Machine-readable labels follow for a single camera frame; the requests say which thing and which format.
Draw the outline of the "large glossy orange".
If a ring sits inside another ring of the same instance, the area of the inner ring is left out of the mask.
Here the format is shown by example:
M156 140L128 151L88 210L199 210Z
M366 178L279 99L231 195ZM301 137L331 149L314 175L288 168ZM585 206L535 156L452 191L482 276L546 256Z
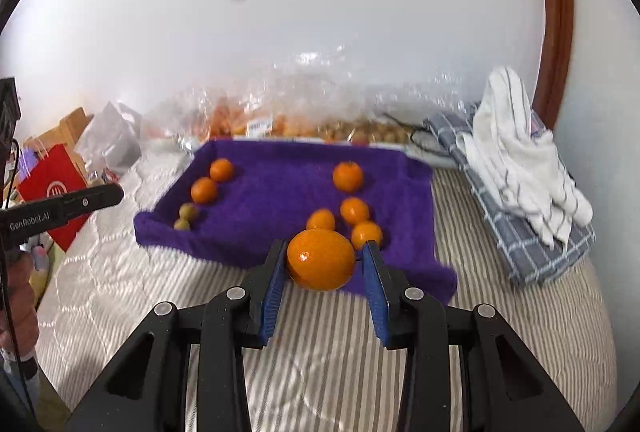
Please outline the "large glossy orange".
M356 254L340 233L306 229L286 248L288 274L301 287L314 291L341 289L352 279Z

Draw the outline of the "orange mandarin with stem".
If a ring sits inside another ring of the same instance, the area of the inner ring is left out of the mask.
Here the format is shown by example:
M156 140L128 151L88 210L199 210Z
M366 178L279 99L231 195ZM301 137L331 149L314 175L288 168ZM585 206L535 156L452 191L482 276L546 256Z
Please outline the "orange mandarin with stem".
M334 187L342 192L358 191L364 181L362 168L354 161L338 163L332 173Z

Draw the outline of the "clear bag of brown fruits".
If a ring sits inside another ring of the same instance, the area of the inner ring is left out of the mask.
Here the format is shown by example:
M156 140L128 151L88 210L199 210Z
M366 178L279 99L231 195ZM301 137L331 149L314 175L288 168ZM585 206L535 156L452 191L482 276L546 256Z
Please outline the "clear bag of brown fruits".
M433 115L468 112L465 84L454 72L381 83L316 72L305 77L290 129L325 143L404 145Z

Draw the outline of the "red paper bag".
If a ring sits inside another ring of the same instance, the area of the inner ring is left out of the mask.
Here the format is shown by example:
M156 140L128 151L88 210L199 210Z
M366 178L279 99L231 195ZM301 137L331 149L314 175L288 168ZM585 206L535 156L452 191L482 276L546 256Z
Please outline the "red paper bag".
M86 186L84 176L77 170L66 148L57 144L51 147L28 173L21 173L17 191L24 201L35 201L61 196L84 189ZM88 215L76 217L62 228L51 230L49 235L64 252L67 252L88 218Z

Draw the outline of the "white plastic bag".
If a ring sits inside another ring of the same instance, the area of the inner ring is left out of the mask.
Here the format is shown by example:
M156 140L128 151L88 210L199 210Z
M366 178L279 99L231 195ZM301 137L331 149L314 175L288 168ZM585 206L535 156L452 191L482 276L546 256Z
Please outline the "white plastic bag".
M142 116L123 103L108 102L93 115L80 135L75 152L89 174L122 177L141 157Z

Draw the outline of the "brown cardboard box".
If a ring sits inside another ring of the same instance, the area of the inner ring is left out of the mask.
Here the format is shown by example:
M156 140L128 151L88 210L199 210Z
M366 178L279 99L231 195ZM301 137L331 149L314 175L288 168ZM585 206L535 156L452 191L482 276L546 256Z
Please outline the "brown cardboard box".
M83 166L84 161L75 151L75 147L92 119L92 114L87 114L84 109L77 108L62 118L53 129L49 129L39 136L27 138L23 147L34 150L39 158L43 158L51 152L53 147L62 145L70 158L79 166Z

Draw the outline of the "small oval orange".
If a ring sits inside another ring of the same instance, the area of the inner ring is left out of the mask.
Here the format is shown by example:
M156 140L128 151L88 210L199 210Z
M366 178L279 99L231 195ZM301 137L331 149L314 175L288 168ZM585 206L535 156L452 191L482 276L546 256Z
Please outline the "small oval orange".
M226 183L234 176L234 165L226 158L216 159L210 163L208 173L215 183Z
M196 204L212 204L218 197L216 181L210 177L198 178L191 186L190 196Z

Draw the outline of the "grey checked cloth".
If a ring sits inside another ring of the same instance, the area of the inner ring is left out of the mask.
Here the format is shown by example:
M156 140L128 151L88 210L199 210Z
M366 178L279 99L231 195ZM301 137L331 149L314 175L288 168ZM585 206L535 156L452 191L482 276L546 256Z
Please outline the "grey checked cloth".
M568 244L565 247L557 244L550 249L540 241L526 219L500 210L456 144L458 134L472 129L472 118L471 113L459 115L440 111L427 118L426 123L469 181L472 194L484 212L484 220L494 233L510 282L524 287L558 279L588 254L596 242L593 227L573 226Z

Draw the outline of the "purple fleece towel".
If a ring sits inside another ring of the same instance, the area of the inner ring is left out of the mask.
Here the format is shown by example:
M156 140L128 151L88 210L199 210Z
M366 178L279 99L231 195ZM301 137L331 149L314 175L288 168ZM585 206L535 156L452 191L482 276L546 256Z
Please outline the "purple fleece towel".
M191 199L194 181L207 176L218 158L233 164L233 178L220 186L213 204L201 207L191 230L176 230L174 222L180 207ZM287 141L209 141L154 209L136 215L137 243L252 268L264 262L273 240L288 240L302 231L312 212L322 207L338 210L344 193L334 187L332 173L338 163L348 161L363 170L358 196L382 228L385 263L402 270L411 285L448 303L458 278L436 257L433 171L395 150Z

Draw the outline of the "striped bed cover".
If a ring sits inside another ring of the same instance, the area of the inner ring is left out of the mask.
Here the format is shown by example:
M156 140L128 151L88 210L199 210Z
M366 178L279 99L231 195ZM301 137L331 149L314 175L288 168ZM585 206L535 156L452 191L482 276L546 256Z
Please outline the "striped bed cover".
M151 308L208 301L236 285L235 268L134 239L134 215L152 207L188 165L177 152L152 153L122 178L122 202L89 218L55 267L38 308L38 417L64 423L96 376ZM588 431L602 431L617 407L614 339L588 259L554 282L517 289L506 280L494 238L465 176L433 179L438 258L458 275L454 305L494 305L536 355ZM256 431L390 431L405 355L375 337L367 301L344 291L288 285L269 345L244 354Z

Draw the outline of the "white striped towel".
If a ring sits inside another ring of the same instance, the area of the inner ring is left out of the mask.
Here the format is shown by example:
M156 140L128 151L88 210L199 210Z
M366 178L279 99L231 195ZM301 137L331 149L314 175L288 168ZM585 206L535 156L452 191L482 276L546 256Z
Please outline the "white striped towel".
M526 218L550 249L567 246L574 226L591 223L593 209L562 163L553 133L532 133L525 86L508 66L494 69L457 148L501 210Z

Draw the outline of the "small orange mandarin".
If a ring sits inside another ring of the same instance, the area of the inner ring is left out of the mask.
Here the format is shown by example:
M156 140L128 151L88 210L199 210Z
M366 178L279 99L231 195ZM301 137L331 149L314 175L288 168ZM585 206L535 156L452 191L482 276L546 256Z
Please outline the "small orange mandarin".
M357 197L349 197L340 206L341 217L349 226L356 226L370 219L369 206Z

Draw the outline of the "clear bag of oranges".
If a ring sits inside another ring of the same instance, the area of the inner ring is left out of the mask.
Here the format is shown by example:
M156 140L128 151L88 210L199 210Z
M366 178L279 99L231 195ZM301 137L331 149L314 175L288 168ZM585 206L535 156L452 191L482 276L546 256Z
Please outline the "clear bag of oranges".
M144 139L199 143L234 137L311 137L320 120L323 76L292 66L258 66L175 92L143 114Z

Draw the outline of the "brown wooden frame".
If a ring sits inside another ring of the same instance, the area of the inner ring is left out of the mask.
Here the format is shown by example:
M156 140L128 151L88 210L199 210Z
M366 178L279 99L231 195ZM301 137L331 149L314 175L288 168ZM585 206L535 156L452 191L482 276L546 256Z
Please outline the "brown wooden frame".
M564 97L574 34L574 0L544 0L544 39L533 100L535 112L553 129Z

